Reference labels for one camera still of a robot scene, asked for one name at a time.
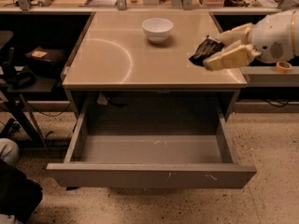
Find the drawer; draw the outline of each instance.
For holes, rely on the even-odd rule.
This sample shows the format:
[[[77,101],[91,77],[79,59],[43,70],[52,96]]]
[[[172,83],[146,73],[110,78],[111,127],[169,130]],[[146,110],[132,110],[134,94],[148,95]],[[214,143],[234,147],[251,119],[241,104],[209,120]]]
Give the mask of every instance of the drawer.
[[[240,165],[218,100],[204,92],[89,94],[64,163],[47,167],[63,187],[241,189]]]

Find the concrete floor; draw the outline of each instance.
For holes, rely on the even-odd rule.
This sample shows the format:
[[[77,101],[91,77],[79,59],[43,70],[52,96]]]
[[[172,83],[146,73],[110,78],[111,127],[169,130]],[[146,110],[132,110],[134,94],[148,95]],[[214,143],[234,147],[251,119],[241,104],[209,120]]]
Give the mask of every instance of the concrete floor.
[[[0,114],[2,121],[6,113]],[[36,114],[49,138],[69,138],[75,118]],[[258,173],[243,189],[65,190],[50,177],[49,162],[62,162],[64,151],[25,149],[18,167],[40,183],[44,198],[29,224],[50,223],[298,223],[299,113],[233,114],[228,128],[242,164]]]

